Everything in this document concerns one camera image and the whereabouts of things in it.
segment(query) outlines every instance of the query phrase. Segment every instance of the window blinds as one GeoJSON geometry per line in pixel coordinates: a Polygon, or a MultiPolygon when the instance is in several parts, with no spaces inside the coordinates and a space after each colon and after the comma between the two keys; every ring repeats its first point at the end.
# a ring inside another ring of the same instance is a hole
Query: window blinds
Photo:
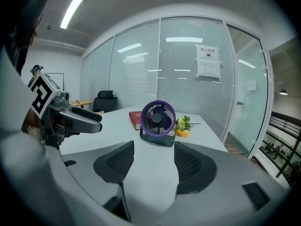
{"type": "Polygon", "coordinates": [[[116,35],[111,54],[109,89],[118,109],[145,106],[156,99],[159,22],[116,35]]]}
{"type": "Polygon", "coordinates": [[[113,38],[93,51],[89,77],[89,100],[94,101],[99,91],[108,89],[108,70],[112,43],[113,38]]]}
{"type": "Polygon", "coordinates": [[[92,59],[92,53],[90,53],[87,57],[85,57],[81,64],[80,69],[80,91],[79,91],[79,99],[80,100],[89,100],[89,75],[90,75],[90,65],[92,59]]]}
{"type": "Polygon", "coordinates": [[[179,112],[199,114],[222,140],[234,97],[234,62],[222,23],[199,18],[161,21],[158,100],[179,112]],[[196,43],[219,48],[221,80],[196,77],[196,43]]]}

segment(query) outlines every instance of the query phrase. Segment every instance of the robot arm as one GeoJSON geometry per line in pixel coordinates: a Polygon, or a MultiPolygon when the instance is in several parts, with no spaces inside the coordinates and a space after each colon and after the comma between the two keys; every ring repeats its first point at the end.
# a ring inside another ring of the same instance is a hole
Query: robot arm
{"type": "Polygon", "coordinates": [[[65,137],[101,131],[101,115],[69,105],[69,93],[42,72],[30,86],[31,109],[39,118],[46,145],[59,148],[65,137]]]}

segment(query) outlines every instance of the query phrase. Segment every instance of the white table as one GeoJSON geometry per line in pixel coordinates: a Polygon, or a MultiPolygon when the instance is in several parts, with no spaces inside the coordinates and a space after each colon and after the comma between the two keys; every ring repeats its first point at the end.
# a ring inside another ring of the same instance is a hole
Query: white table
{"type": "MultiPolygon", "coordinates": [[[[174,164],[174,147],[158,146],[141,140],[129,119],[131,111],[142,107],[130,107],[102,114],[103,129],[99,133],[66,138],[61,153],[77,153],[110,146],[120,142],[134,141],[134,163],[124,181],[127,206],[136,225],[153,223],[175,199],[179,175],[174,164]]],[[[177,113],[176,117],[190,116],[194,125],[189,137],[175,137],[176,141],[194,143],[213,149],[227,151],[219,138],[205,121],[195,114],[177,113]]]]}

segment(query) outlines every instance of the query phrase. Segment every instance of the fluorescent light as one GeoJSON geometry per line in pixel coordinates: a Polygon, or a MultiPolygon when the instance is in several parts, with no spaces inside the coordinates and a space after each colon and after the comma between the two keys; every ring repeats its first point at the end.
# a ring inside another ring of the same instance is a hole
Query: fluorescent light
{"type": "Polygon", "coordinates": [[[172,37],[166,38],[166,42],[194,42],[201,43],[203,42],[202,38],[191,38],[191,37],[172,37]]]}
{"type": "Polygon", "coordinates": [[[191,70],[174,70],[174,71],[191,71],[191,70]]]}
{"type": "Polygon", "coordinates": [[[70,6],[67,9],[67,12],[62,20],[61,23],[61,28],[66,29],[68,26],[68,23],[70,22],[74,12],[76,11],[76,9],[78,8],[78,6],[80,5],[80,3],[83,0],[72,0],[72,2],[70,3],[70,6]]]}
{"type": "Polygon", "coordinates": [[[142,55],[148,55],[148,53],[142,53],[142,54],[137,54],[137,55],[131,55],[131,56],[127,56],[127,58],[134,58],[134,57],[142,56],[142,55]]]}
{"type": "Polygon", "coordinates": [[[251,67],[251,68],[256,68],[254,65],[251,65],[251,64],[249,64],[248,62],[246,62],[246,61],[243,61],[243,60],[239,60],[239,62],[241,62],[242,64],[245,64],[245,65],[247,65],[247,66],[249,66],[249,67],[251,67]]]}
{"type": "Polygon", "coordinates": [[[162,70],[148,70],[147,72],[153,72],[153,71],[162,71],[162,70]]]}
{"type": "Polygon", "coordinates": [[[137,48],[137,47],[140,47],[140,46],[142,46],[141,43],[136,43],[136,44],[127,46],[127,47],[125,47],[125,48],[122,48],[122,49],[120,49],[120,50],[117,50],[117,52],[118,52],[118,53],[122,53],[122,52],[124,52],[124,51],[130,50],[130,49],[132,49],[132,48],[137,48]]]}

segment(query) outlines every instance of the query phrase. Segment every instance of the desk fan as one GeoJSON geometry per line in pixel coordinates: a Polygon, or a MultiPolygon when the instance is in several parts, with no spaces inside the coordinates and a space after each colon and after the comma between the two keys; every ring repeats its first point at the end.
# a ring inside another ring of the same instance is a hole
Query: desk fan
{"type": "Polygon", "coordinates": [[[174,109],[165,101],[148,103],[140,116],[140,137],[142,140],[171,147],[174,143],[174,126],[177,126],[174,109]]]}

